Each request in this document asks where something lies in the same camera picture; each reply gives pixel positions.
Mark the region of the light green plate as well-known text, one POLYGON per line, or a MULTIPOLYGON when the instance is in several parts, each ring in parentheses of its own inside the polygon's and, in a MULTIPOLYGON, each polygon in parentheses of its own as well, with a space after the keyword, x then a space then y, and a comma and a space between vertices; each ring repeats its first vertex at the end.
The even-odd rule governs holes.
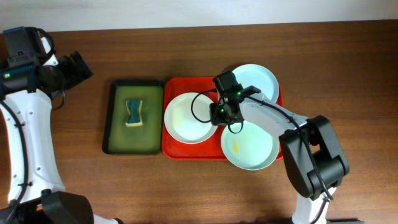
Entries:
POLYGON ((279 154, 280 144, 255 124, 232 124, 221 135, 222 151, 233 165, 245 170, 261 170, 271 165, 279 154))

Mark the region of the light blue plate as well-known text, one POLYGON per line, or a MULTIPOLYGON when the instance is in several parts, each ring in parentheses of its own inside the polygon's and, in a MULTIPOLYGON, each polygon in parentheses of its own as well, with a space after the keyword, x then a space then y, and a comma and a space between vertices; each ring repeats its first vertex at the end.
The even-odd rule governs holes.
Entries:
POLYGON ((232 71, 236 80, 243 88, 254 86, 261 90, 268 99, 277 102, 279 97, 279 83, 274 74, 266 67, 256 64, 245 64, 232 71))

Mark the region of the white plate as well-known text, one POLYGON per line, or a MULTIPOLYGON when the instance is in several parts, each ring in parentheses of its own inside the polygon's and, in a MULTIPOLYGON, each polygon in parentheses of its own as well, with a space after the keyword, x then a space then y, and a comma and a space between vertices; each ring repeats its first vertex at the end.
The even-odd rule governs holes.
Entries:
POLYGON ((164 124, 167 132, 177 141, 198 144, 206 141, 217 130, 211 123, 201 123, 193 115, 191 104, 198 93, 183 93, 175 97, 166 107, 164 124))

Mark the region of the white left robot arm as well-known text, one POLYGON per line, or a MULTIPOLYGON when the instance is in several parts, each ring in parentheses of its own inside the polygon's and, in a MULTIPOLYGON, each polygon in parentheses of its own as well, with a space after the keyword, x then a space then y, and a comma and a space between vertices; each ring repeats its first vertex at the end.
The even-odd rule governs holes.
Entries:
POLYGON ((59 93, 92 76, 78 52, 16 52, 1 69, 1 113, 11 161, 9 205, 1 223, 120 223, 93 213, 88 199, 65 191, 55 162, 50 114, 59 93))

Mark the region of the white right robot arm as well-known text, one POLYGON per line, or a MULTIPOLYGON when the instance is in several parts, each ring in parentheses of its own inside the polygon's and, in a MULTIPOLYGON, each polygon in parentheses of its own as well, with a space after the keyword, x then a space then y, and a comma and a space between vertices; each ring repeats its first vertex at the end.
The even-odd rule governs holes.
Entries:
POLYGON ((225 93, 210 104, 211 123, 242 128, 251 123, 279 140, 290 183, 298 193, 291 223, 327 223, 333 193, 349 164, 330 121, 297 115, 261 92, 225 93))

